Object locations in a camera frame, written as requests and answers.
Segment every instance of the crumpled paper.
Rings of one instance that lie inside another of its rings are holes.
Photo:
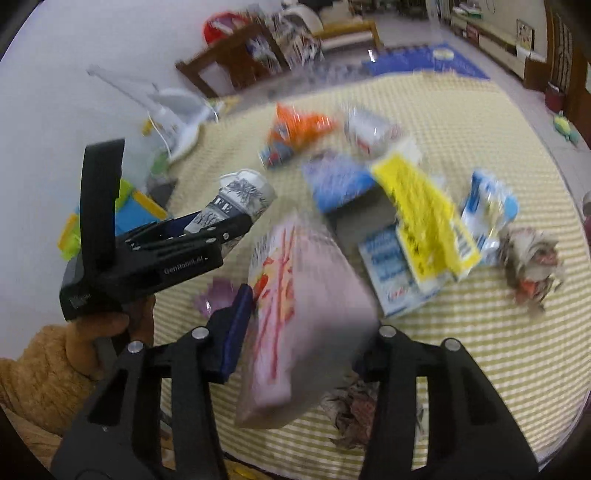
[[[534,228],[507,227],[501,231],[499,258],[507,283],[515,289],[517,303],[527,304],[534,317],[544,313],[546,295],[565,280],[557,244],[558,239]]]
[[[366,383],[354,374],[348,380],[348,386],[326,393],[320,407],[339,432],[337,438],[330,439],[338,448],[364,449],[371,438],[379,383]],[[425,433],[424,416],[423,406],[417,402],[417,438]]]

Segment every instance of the finger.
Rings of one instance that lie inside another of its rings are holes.
[[[125,313],[100,313],[88,315],[75,321],[77,340],[92,342],[101,337],[114,337],[124,332],[129,325]]]
[[[154,305],[156,297],[150,295],[141,302],[141,321],[129,335],[132,340],[140,340],[145,345],[154,345]]]

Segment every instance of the orange bag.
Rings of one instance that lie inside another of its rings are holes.
[[[326,115],[302,114],[293,107],[278,103],[277,121],[260,155],[263,165],[274,167],[282,164],[322,135],[331,132],[335,126],[335,121]]]

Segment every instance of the blue mat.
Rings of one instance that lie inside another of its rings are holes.
[[[449,48],[454,52],[454,59],[451,61],[434,60],[434,48]],[[380,54],[376,61],[364,62],[363,66],[374,77],[386,73],[411,73],[416,70],[435,70],[437,72],[454,70],[458,75],[490,80],[481,69],[446,43],[433,47],[405,48]]]

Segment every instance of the bag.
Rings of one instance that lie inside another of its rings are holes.
[[[379,327],[374,299],[328,230],[290,215],[259,240],[257,302],[236,425],[276,429],[342,382]]]

